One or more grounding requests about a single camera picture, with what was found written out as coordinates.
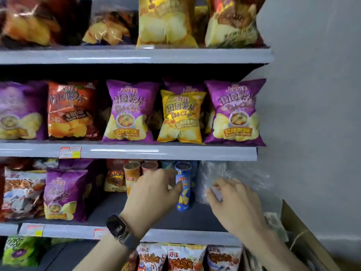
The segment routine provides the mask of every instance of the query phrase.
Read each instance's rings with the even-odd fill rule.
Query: person's right hand
[[[213,186],[223,197],[223,202],[219,202],[213,190],[207,190],[207,201],[214,215],[228,232],[249,246],[258,234],[268,229],[258,195],[235,178],[218,178]]]

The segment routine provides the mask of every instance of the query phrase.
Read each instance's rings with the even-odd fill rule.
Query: cardboard box flap
[[[281,222],[286,229],[286,231],[292,232],[294,236],[298,236],[302,232],[302,234],[297,242],[302,242],[307,245],[307,249],[311,254],[313,254],[328,271],[341,271],[341,269],[337,266],[331,256],[328,254],[326,249],[322,246],[322,244],[317,240],[317,238],[309,231],[307,226],[300,220],[300,218],[293,212],[291,207],[282,200],[282,214],[281,214]],[[299,245],[295,245],[293,249],[297,249],[297,251],[301,254],[302,251],[299,251]]]

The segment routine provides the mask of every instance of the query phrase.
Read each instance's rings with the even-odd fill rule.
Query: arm
[[[183,189],[182,182],[176,184],[173,190],[168,190],[169,179],[175,175],[172,170],[148,171],[132,186],[120,217],[139,241],[158,219],[177,204]],[[120,271],[131,252],[106,233],[73,271]]]
[[[216,179],[223,202],[207,190],[214,215],[268,271],[309,271],[266,224],[258,195],[237,179]]]

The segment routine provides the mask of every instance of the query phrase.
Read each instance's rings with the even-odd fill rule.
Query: hand
[[[176,175],[174,169],[147,171],[133,184],[120,217],[139,240],[178,203],[183,191],[182,182],[178,182],[173,190],[168,189],[170,179]]]
[[[219,202],[213,190],[207,190],[207,201],[214,215],[228,232],[249,247],[258,235],[269,229],[258,195],[237,179],[218,178],[213,186],[223,197],[223,202]]]

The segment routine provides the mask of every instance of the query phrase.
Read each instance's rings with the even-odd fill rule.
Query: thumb
[[[183,191],[183,183],[182,181],[177,182],[174,186],[173,190],[169,190],[169,199],[172,202],[177,202],[179,200],[179,196]]]
[[[216,212],[218,212],[219,209],[221,208],[221,202],[217,199],[211,188],[207,188],[206,195],[207,195],[207,202],[209,203],[210,208],[212,208],[212,212],[216,214]]]

